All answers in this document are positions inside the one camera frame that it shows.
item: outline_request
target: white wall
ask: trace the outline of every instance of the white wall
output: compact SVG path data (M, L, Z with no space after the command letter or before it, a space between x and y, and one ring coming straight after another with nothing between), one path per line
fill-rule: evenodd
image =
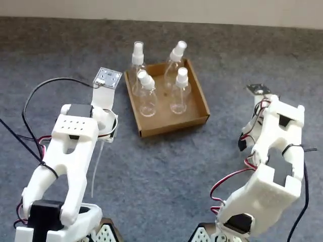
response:
M323 29L323 0L0 0L0 16Z

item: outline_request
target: metal plate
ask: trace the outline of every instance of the metal plate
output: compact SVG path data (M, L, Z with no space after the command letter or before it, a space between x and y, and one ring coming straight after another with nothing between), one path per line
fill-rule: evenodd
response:
M264 84L250 84L247 85L246 88L253 95L267 95L272 93L271 90Z
M121 72L101 67L98 73L96 74L93 83L96 85L103 85L111 89L116 89L121 76Z

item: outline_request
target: wire bundle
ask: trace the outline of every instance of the wire bundle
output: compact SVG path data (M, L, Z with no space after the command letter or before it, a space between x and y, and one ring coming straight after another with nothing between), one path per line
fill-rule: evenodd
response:
M251 129L250 129L248 132L246 132L245 134L243 134L243 135L240 137L240 140L245 140L246 138L248 138L248 137L249 137L249 138L251 138L251 139L252 139L252 141L253 141L253 143L254 143L254 144L256 143L256 141L255 141L255 140L254 140L254 138L250 135L250 133L251 133L251 131L253 130L253 128L255 127L256 123L257 123L257 122L259 122L259 121L258 121L258 119L259 119L259 118L260 118L260 119L263 119L263 117L261 116L261 115L262 115L262 112L264 111L264 109L265 109L265 108L267 108L267 107L268 107L268 105L267 105L267 106L265 106L265 105L264 105L264 103L268 103L268 104L270 104L271 102L270 102L268 99L264 98L264 99L262 99L259 103L257 103L257 104L255 105L254 110L253 110L253 115L252 115L252 118L256 116L255 121L253 122Z
M225 201L223 201L221 198L216 198L216 197L213 197L213 193L215 191L215 189L217 189L222 183L224 183L227 179L233 177L234 175L236 174L239 174L239 173L242 173L242 172L245 172L245 171L248 171L248 170L254 170L253 168L244 168L244 169L241 169L241 170L238 170L238 171L235 171L227 176L225 176L224 178L222 178L221 180L219 180L217 183L215 183L213 185L213 187L211 188L211 191L210 191L210 197L212 200L214 201L219 201L222 203L223 206L226 205ZM212 206L210 209L213 213L215 213L216 215L219 213L218 210L220 209L221 207L220 206Z

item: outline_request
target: plastic tube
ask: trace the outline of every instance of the plastic tube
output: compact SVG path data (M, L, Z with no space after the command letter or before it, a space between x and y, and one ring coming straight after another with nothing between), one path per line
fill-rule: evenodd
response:
M95 162L95 168L94 168L93 177L92 177L91 198L93 198L95 175L96 175L97 167L98 167L99 162L100 162L103 146L104 146L104 141L101 141L101 147L100 147L99 155L97 156L97 159L96 159L96 162Z

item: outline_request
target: clear plastic bottle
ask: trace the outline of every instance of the clear plastic bottle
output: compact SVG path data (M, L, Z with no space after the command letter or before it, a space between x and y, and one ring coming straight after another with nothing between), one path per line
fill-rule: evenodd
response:
M141 83L140 107L141 115L152 117L156 114L158 99L155 94L155 81L145 70L138 72L138 79Z
M141 70L146 69L146 65L143 62L144 55L143 55L143 43L136 41L134 43L133 53L132 53L132 61L131 61L131 68L129 71L129 82L130 87L132 89L132 93L135 96L140 95L140 88L141 84L138 80L137 74Z
M185 113L190 93L191 85L188 82L187 69L184 67L179 68L176 82L172 88L172 101L170 108L173 113Z
M182 57L186 47L187 44L185 41L179 41L167 59L167 65L164 73L164 84L167 92L171 92L172 87L175 84L178 69L184 66Z

